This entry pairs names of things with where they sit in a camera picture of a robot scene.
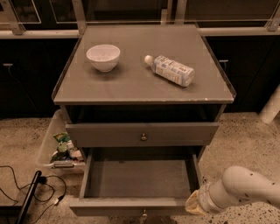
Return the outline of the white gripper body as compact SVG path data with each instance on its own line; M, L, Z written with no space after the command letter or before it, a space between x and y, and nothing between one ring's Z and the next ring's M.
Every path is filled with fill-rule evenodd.
M198 190L198 203L199 206L207 213L207 214L219 214L223 212L223 209L219 208L214 204L214 201L210 197L210 183L203 185Z

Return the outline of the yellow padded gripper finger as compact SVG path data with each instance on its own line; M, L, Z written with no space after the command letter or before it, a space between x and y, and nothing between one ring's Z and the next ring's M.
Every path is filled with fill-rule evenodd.
M199 204L199 191L195 190L185 203L185 210L194 215L205 215L206 212Z

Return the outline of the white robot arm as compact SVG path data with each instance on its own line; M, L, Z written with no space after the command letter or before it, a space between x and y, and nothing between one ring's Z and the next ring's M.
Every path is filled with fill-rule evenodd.
M202 186L186 202L191 214L219 214L254 202L280 206L279 91L260 114L225 114L199 164Z

